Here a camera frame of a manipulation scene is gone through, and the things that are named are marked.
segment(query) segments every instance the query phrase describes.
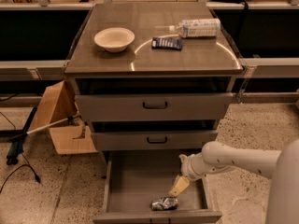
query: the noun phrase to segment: closed drawer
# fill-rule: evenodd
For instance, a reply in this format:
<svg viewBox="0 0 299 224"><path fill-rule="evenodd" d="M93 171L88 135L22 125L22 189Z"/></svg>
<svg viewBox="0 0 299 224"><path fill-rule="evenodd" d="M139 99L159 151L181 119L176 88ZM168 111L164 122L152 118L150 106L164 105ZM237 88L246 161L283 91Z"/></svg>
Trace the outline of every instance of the closed drawer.
<svg viewBox="0 0 299 224"><path fill-rule="evenodd" d="M216 223L205 178L178 196L178 209L154 212L152 200L165 197L180 173L178 150L111 152L103 208L94 223Z"/></svg>
<svg viewBox="0 0 299 224"><path fill-rule="evenodd" d="M222 119L231 93L76 96L86 121Z"/></svg>
<svg viewBox="0 0 299 224"><path fill-rule="evenodd" d="M92 133L98 151L201 148L216 131Z"/></svg>

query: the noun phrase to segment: bowl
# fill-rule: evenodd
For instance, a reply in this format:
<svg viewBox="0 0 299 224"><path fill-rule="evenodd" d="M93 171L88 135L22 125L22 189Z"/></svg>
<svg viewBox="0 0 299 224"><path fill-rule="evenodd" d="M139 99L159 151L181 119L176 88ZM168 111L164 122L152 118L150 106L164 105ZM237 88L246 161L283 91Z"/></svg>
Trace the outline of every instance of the bowl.
<svg viewBox="0 0 299 224"><path fill-rule="evenodd" d="M134 39L135 35L132 31L122 27L114 27L97 33L94 37L94 42L106 51L121 52L125 50Z"/></svg>

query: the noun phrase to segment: cabinet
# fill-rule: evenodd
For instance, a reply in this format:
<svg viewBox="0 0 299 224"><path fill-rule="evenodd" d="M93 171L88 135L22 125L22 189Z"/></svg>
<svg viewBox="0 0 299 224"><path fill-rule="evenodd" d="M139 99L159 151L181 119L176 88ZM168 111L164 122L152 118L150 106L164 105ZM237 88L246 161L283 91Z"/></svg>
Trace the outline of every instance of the cabinet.
<svg viewBox="0 0 299 224"><path fill-rule="evenodd" d="M235 76L243 70L222 33L185 39L182 51L151 49L154 36L167 35L155 26L203 18L211 14L198 2L93 9L65 74L96 148L109 151L105 213L95 223L215 223L221 217L206 200L204 179L180 198L180 210L149 210L150 198L166 194L179 174L178 154L215 140ZM134 31L135 41L124 52L109 53L93 43L96 33L111 26Z"/></svg>

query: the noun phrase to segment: open drawer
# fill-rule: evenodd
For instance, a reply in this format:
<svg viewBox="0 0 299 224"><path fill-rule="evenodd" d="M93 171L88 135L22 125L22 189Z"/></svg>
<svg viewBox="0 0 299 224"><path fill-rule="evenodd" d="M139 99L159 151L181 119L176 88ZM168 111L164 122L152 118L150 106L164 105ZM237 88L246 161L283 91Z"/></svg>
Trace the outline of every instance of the open drawer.
<svg viewBox="0 0 299 224"><path fill-rule="evenodd" d="M167 196L180 170L179 150L111 152L103 213L94 223L216 223L205 179L178 196L178 209L151 211L152 200Z"/></svg>

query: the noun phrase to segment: black handle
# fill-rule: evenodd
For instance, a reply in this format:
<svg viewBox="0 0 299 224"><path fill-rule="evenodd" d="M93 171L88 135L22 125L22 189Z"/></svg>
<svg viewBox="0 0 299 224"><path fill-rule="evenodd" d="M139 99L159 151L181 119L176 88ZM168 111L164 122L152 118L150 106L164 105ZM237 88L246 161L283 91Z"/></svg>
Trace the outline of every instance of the black handle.
<svg viewBox="0 0 299 224"><path fill-rule="evenodd" d="M153 139L150 140L150 138L147 137L147 141L149 144L165 144L167 143L167 140L168 140L167 137L163 139L155 139L155 140Z"/></svg>
<svg viewBox="0 0 299 224"><path fill-rule="evenodd" d="M168 108L168 102L165 101L163 105L147 105L147 103L142 103L143 108L145 109L166 109Z"/></svg>

